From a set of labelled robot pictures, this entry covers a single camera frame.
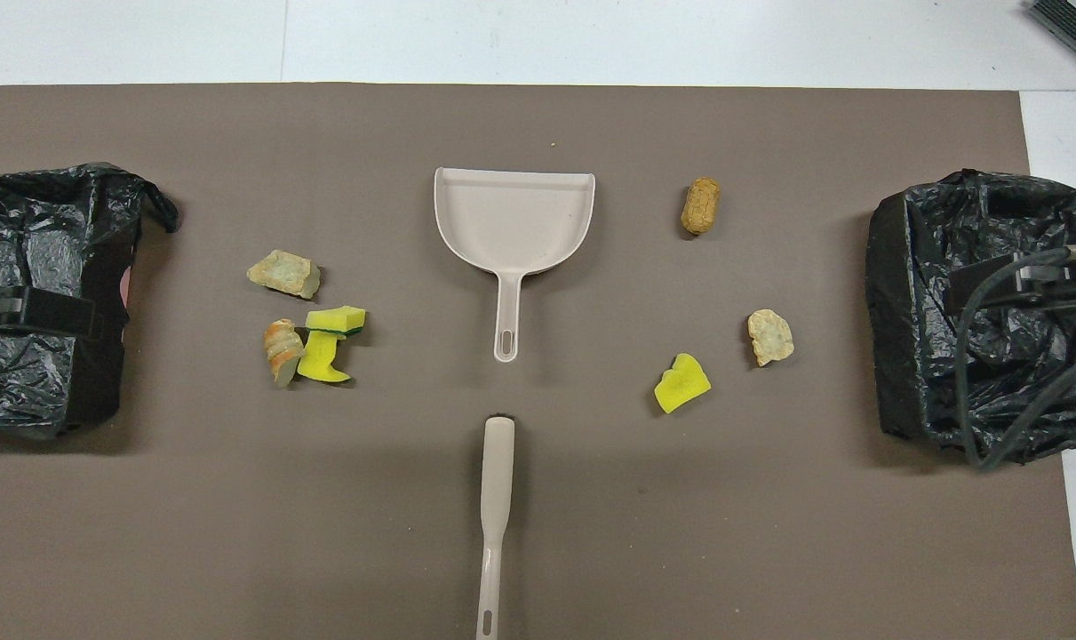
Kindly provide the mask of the small toasted bread piece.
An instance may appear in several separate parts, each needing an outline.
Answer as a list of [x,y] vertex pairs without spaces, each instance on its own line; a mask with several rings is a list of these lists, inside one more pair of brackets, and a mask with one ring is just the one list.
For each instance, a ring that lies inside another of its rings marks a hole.
[[297,325],[289,319],[274,321],[264,331],[261,346],[277,388],[286,388],[297,374],[299,360],[306,355]]

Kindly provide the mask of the large pale foam chunk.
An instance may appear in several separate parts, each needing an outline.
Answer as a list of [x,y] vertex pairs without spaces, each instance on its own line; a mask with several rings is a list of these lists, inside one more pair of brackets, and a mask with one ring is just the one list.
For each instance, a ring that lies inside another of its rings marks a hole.
[[321,288],[322,272],[313,260],[273,250],[247,268],[246,278],[258,286],[311,300]]

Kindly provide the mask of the boot shaped yellow sponge piece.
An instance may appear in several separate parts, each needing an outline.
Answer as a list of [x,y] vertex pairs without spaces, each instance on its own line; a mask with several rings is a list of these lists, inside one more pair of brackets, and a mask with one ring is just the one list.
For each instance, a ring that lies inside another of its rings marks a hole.
[[334,367],[339,344],[346,336],[334,332],[310,331],[307,335],[305,354],[299,359],[297,373],[308,380],[339,384],[352,379],[349,373]]

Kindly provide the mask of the yellow sponge piece green layer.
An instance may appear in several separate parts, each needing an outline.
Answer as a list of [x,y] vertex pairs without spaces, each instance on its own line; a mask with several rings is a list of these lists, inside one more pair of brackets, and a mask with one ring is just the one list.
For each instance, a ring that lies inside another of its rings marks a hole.
[[367,319],[367,309],[337,307],[314,309],[307,312],[305,327],[310,332],[326,332],[346,337],[362,332]]

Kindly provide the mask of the beige plastic dustpan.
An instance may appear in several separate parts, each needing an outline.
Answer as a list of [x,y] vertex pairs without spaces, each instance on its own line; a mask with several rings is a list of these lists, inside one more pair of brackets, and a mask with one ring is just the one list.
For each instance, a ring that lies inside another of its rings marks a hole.
[[522,283],[568,260],[586,239],[597,177],[439,167],[434,215],[447,247],[497,279],[493,356],[520,353]]

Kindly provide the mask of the beige brush black bristles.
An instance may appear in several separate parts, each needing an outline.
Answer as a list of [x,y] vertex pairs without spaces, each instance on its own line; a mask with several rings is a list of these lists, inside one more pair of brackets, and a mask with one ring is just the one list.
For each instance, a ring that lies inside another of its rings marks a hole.
[[498,640],[504,539],[512,511],[514,418],[492,414],[485,422],[480,483],[483,554],[478,583],[475,640]]

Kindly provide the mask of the black bag bin showing pink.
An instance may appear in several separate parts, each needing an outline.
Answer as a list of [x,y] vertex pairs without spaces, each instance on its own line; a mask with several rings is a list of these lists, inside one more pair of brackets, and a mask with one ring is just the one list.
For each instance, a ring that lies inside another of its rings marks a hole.
[[179,229],[171,199],[111,163],[0,174],[0,286],[83,297],[98,323],[91,339],[0,333],[0,433],[49,440],[114,416],[146,218]]

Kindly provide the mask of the black bag lined bin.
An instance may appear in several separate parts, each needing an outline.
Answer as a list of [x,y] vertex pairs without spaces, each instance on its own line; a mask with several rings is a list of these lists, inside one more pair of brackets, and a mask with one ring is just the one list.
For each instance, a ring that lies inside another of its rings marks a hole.
[[887,197],[870,217],[865,297],[881,429],[976,464],[1076,447],[1076,315],[981,308],[968,328],[968,425],[959,423],[949,275],[1009,252],[1076,244],[1076,189],[961,170]]

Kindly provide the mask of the small pale foam chunk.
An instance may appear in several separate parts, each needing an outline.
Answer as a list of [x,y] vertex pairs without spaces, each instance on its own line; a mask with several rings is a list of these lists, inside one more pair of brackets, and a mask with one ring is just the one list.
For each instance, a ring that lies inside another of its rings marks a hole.
[[769,308],[756,309],[750,313],[747,317],[747,332],[758,367],[783,361],[796,349],[788,321]]

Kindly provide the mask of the brown paper table mat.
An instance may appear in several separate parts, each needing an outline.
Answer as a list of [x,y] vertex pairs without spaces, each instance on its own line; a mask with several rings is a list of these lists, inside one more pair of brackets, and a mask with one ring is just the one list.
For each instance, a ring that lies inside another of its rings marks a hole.
[[[183,221],[139,245],[116,417],[0,438],[0,640],[472,640],[496,412],[506,639],[1076,636],[1061,460],[980,475],[876,419],[870,214],[1028,172],[1016,93],[0,86],[0,173],[98,161]],[[582,246],[522,280],[513,362],[439,167],[597,177]],[[317,264],[313,299],[251,283],[273,250]],[[352,379],[277,388],[266,328],[306,344],[345,305]],[[758,367],[762,308],[796,349]],[[682,352],[713,388],[664,414]]]

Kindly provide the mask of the yellow sponge wedge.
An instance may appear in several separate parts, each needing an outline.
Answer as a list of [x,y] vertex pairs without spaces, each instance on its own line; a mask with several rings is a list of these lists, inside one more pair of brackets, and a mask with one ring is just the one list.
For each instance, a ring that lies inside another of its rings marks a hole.
[[685,406],[713,388],[703,365],[685,352],[676,354],[654,387],[654,397],[664,414]]

